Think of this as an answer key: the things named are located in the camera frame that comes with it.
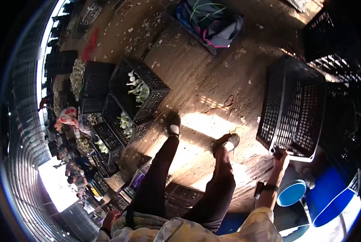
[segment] corrugated metal roof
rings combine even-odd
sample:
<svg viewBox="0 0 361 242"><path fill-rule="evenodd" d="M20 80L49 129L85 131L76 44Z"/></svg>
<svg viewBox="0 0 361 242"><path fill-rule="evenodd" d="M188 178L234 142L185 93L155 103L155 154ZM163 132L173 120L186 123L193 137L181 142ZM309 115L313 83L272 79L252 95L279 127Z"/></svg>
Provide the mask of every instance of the corrugated metal roof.
<svg viewBox="0 0 361 242"><path fill-rule="evenodd" d="M6 92L11 112L10 144L5 167L14 202L31 234L38 241L75 242L77 240L72 236L64 237L61 227L50 217L43 206L38 186L37 167L51 157L38 117L37 61L32 60L28 50L40 46L55 4L56 0L50 0L37 13L37 19L27 30L22 43L19 43L19 50L10 69L10 89Z"/></svg>

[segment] dirt floor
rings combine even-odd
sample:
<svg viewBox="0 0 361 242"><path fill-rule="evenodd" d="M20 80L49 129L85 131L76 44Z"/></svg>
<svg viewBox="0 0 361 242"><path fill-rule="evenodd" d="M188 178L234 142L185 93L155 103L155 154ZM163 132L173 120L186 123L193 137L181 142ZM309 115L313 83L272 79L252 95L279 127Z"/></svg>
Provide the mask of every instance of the dirt floor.
<svg viewBox="0 0 361 242"><path fill-rule="evenodd" d="M92 60L117 63L121 56L143 57L171 88L156 115L163 114L141 142L124 152L122 170L107 182L117 189L115 177L130 179L140 154L155 156L166 139L161 119L174 109L182 117L182 126L170 168L173 181L204 191L215 165L212 141L229 132L238 133L241 142L230 154L236 189L229 211L251 211L255 183L268 178L273 162L255 140L266 67L284 54L281 48L303 56L300 29L321 9L322 2L312 0L307 3L308 13L298 14L277 0L224 1L244 15L244 26L230 48L220 49L217 56L162 13L170 3L164 0L128 0L117 10L116 1L111 0L85 37L67 36L63 50L81 54L91 32L98 28ZM81 15L90 5L86 4Z"/></svg>

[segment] wristwatch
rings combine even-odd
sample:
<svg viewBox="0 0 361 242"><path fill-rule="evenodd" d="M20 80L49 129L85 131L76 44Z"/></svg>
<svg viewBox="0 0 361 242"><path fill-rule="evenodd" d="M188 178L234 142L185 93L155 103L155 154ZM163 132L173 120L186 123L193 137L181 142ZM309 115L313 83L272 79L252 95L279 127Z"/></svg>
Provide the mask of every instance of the wristwatch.
<svg viewBox="0 0 361 242"><path fill-rule="evenodd" d="M271 184L264 184L258 181L255 186L254 197L259 197L262 191L275 191L278 192L279 187Z"/></svg>

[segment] black pants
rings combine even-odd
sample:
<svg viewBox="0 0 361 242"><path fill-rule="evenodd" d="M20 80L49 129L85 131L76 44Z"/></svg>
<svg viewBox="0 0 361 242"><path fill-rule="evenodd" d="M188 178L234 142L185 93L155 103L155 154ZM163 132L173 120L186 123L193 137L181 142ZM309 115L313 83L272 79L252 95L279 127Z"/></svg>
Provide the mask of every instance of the black pants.
<svg viewBox="0 0 361 242"><path fill-rule="evenodd" d="M178 144L176 136L170 136L163 144L131 202L130 211L166 217L165 184ZM228 152L221 147L216 153L213 177L207 183L204 195L182 218L199 223L215 233L229 208L235 189L231 172Z"/></svg>

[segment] hand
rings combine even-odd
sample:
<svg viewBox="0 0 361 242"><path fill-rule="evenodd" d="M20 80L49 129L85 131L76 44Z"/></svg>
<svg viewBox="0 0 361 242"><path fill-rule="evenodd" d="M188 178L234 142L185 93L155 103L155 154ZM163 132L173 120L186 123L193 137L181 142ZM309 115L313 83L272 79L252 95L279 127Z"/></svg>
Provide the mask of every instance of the hand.
<svg viewBox="0 0 361 242"><path fill-rule="evenodd" d="M121 214L119 210L109 211L103 221L103 227L111 231L113 224L120 218Z"/></svg>
<svg viewBox="0 0 361 242"><path fill-rule="evenodd" d="M276 169L281 169L282 172L285 172L289 165L289 154L286 150L281 150L281 152L283 153L283 156L280 159L274 157L273 163Z"/></svg>

